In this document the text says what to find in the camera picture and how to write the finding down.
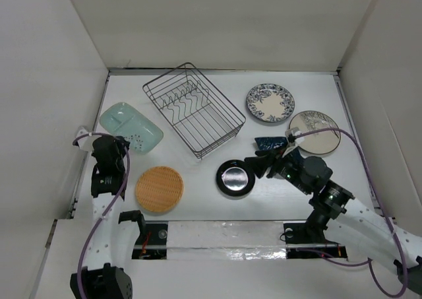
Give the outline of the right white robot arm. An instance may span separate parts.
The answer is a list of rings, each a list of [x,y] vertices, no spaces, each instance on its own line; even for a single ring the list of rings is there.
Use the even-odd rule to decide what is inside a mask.
[[[332,170],[322,158],[298,158],[275,149],[247,157],[245,163],[256,177],[281,176],[311,196],[313,211],[304,227],[308,239],[326,239],[358,249],[395,273],[407,289],[421,293],[421,237],[388,222],[333,182]]]

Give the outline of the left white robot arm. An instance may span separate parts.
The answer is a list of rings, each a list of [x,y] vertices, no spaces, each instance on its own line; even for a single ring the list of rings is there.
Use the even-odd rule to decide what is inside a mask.
[[[129,142],[105,133],[93,138],[91,175],[92,228],[82,247],[70,288],[75,298],[132,298],[126,272],[135,244],[147,235],[140,210],[124,211],[131,162]]]

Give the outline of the light green rectangular plate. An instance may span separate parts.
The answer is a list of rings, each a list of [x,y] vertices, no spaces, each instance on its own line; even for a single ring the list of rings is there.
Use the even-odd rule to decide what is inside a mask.
[[[100,125],[109,133],[123,137],[129,148],[141,154],[153,150],[163,139],[164,132],[137,109],[118,102],[100,116]]]

